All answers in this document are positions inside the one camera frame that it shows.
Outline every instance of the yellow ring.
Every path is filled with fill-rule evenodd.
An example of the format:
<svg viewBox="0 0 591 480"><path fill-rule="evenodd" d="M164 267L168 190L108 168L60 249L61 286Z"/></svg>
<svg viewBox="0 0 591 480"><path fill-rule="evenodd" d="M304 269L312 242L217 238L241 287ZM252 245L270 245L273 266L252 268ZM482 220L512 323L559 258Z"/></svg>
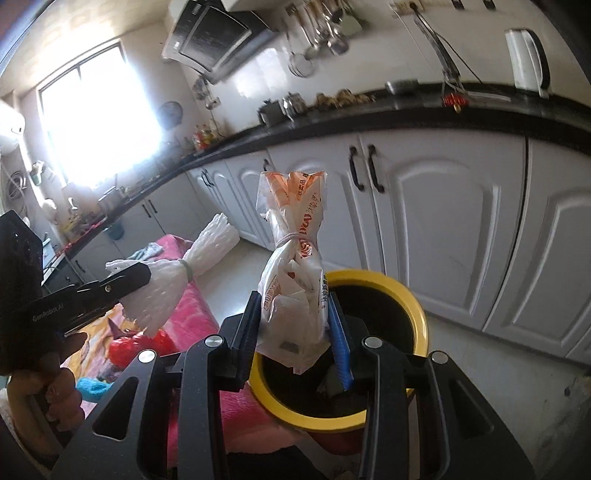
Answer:
<svg viewBox="0 0 591 480"><path fill-rule="evenodd" d="M411 321L414 335L414 354L427 356L429 337L425 313L417 299L404 285L382 273L370 272L367 270L339 270L328 272L326 274L326 280L329 287L338 287L342 285L370 287L379 290L396 300L405 310ZM321 419L308 417L287 408L284 404L280 403L269 390L262 374L262 356L258 353L255 353L249 383L256 399L271 415L295 428L306 430L308 432L338 433L356 430L365 425L365 410L346 417ZM413 391L407 389L407 396L409 397L412 394Z"/></svg>

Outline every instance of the bright window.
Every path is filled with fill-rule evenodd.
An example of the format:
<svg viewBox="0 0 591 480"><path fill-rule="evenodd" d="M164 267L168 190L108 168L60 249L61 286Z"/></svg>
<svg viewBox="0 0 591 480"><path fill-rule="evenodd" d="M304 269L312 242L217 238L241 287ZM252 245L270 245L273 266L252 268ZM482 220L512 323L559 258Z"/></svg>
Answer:
<svg viewBox="0 0 591 480"><path fill-rule="evenodd" d="M160 126L119 45L50 83L41 104L68 182L96 187L158 150Z"/></svg>

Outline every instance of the red cloth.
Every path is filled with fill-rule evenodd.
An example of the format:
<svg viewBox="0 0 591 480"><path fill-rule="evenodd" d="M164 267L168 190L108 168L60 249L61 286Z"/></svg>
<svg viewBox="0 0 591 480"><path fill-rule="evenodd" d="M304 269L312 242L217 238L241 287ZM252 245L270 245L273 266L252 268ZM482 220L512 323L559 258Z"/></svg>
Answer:
<svg viewBox="0 0 591 480"><path fill-rule="evenodd" d="M157 243L164 248L164 252L155 260L182 258L191 245L191 242L172 235L162 237ZM164 329L181 351L219 330L209 306L193 283L187 285ZM254 399L248 385L238 393L221 392L220 406L227 452L270 453L291 446L300 438L294 430L273 421ZM177 409L178 398L173 401L168 427L169 467L175 466L178 458Z"/></svg>

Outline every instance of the white plastic bag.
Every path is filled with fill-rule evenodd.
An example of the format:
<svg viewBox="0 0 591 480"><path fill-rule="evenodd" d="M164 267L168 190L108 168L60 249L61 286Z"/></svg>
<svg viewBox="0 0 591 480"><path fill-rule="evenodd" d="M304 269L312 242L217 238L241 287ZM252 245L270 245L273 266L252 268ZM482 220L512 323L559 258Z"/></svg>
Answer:
<svg viewBox="0 0 591 480"><path fill-rule="evenodd" d="M239 240L238 231L223 213L219 213L187 250L183 261L142 262L149 266L152 277L147 285L121 299L124 315L145 329L145 335L154 337L173 314L187 282L212 268ZM116 273L137 262L115 260L105 266L111 273Z"/></svg>
<svg viewBox="0 0 591 480"><path fill-rule="evenodd" d="M276 249L263 270L261 325L256 349L273 360L308 370L330 343L327 286L317 235L324 211L326 173L262 173L257 211L271 224Z"/></svg>

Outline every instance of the silver screw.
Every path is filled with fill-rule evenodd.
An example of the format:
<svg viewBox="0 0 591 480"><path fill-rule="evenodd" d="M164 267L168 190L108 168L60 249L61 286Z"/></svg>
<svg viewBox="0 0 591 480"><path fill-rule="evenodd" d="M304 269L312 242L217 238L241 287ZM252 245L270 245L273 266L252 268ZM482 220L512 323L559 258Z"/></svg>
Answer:
<svg viewBox="0 0 591 480"><path fill-rule="evenodd" d="M367 337L363 342L368 348L380 348L384 344L382 339L378 337Z"/></svg>
<svg viewBox="0 0 591 480"><path fill-rule="evenodd" d="M205 339L205 345L208 347L220 346L223 343L223 338L219 335L212 335Z"/></svg>
<svg viewBox="0 0 591 480"><path fill-rule="evenodd" d="M153 350L144 350L143 352L140 352L140 354L138 356L139 361L142 362L143 364L149 364L155 358L156 358L156 352L154 352Z"/></svg>
<svg viewBox="0 0 591 480"><path fill-rule="evenodd" d="M447 361L449 360L449 357L447 356L447 353L440 352L438 350L438 351L433 352L431 354L431 360L433 360L435 363L437 363L439 365L445 365L447 363Z"/></svg>

